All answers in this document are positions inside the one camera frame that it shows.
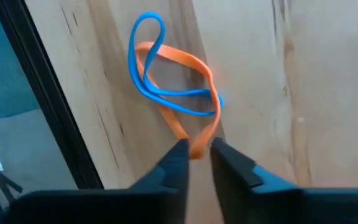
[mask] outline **black frame edge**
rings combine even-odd
[[[0,22],[79,189],[103,189],[24,0],[0,0]]]

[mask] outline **orange rubber band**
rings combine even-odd
[[[153,42],[141,42],[135,48],[136,63],[141,78],[143,78],[144,66],[139,59],[139,52],[148,52],[153,46],[153,44]],[[179,119],[171,108],[167,108],[164,105],[158,106],[162,116],[168,123],[174,135],[178,139],[189,139],[190,159],[201,159],[205,155],[205,146],[207,145],[208,141],[213,137],[216,127],[219,123],[219,118],[221,116],[221,104],[219,102],[218,92],[216,91],[214,86],[213,74],[208,68],[208,66],[200,59],[198,59],[194,55],[175,49],[173,47],[169,47],[167,45],[162,44],[157,54],[161,57],[167,58],[184,66],[193,68],[199,71],[204,77],[208,79],[208,85],[209,89],[211,90],[211,98],[215,109],[215,115],[213,121],[209,125],[207,125],[195,138],[190,139],[189,135],[183,129],[179,122]],[[147,75],[149,76],[150,81],[157,86],[156,82],[153,80],[150,74],[148,73]]]

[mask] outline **blue rubber band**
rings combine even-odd
[[[155,40],[153,46],[150,48],[149,52],[147,53],[146,60],[144,63],[144,72],[143,72],[143,81],[140,77],[137,64],[136,64],[136,57],[135,57],[135,33],[140,25],[140,23],[145,19],[155,19],[160,24],[160,33]],[[211,91],[207,89],[195,89],[195,90],[185,90],[185,91],[171,91],[171,90],[164,90],[157,86],[155,86],[147,76],[147,70],[149,69],[153,59],[157,55],[157,52],[162,45],[162,42],[165,37],[165,25],[163,23],[162,18],[155,12],[145,12],[137,18],[135,24],[131,31],[131,37],[129,39],[129,46],[128,46],[128,69],[131,75],[132,81],[134,82],[136,88],[147,98],[160,103],[166,107],[172,108],[173,110],[181,111],[184,113],[196,115],[196,116],[211,116],[215,114],[214,111],[195,111],[189,108],[185,108],[184,106],[178,105],[172,101],[162,98],[162,96],[203,96],[211,98]],[[223,108],[223,99],[220,95],[218,95],[219,101],[221,104],[221,108]]]

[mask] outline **interlinked rubber bands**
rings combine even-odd
[[[141,42],[136,48],[135,33],[140,23],[145,19],[155,19],[160,24],[160,33],[155,42]],[[183,52],[181,50],[163,45],[163,39],[165,37],[165,26],[162,18],[154,12],[145,12],[139,16],[135,21],[132,28],[131,37],[129,39],[128,48],[128,69],[131,78],[136,88],[147,98],[159,103],[159,110],[172,129],[173,133],[178,139],[189,139],[186,131],[182,128],[178,118],[174,114],[173,110],[181,111],[196,116],[212,116],[213,121],[207,125],[197,137],[190,141],[190,159],[200,159],[204,156],[204,147],[208,143],[209,139],[213,136],[216,126],[219,123],[219,117],[221,114],[221,107],[223,107],[223,100],[218,95],[214,83],[213,75],[208,66],[205,65],[200,59],[195,56]],[[139,52],[147,52],[144,66],[139,59]],[[199,71],[208,79],[208,85],[210,90],[195,89],[185,91],[171,91],[164,90],[157,86],[155,81],[147,73],[147,70],[152,63],[152,60],[156,55],[170,59],[174,62],[178,62],[184,66],[193,68]],[[178,105],[172,101],[167,100],[164,96],[203,96],[212,99],[215,111],[195,111],[184,106]]]

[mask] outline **wooden surface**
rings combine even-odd
[[[26,0],[106,188],[127,187],[176,139],[127,71],[133,22],[159,13],[165,44],[212,69],[225,108],[216,133],[275,174],[303,186],[358,186],[358,1]],[[136,40],[154,40],[156,22]],[[203,86],[166,60],[171,89]],[[201,99],[179,99],[207,109]],[[179,114],[192,135],[208,118]],[[210,161],[191,162],[188,223],[221,223]]]

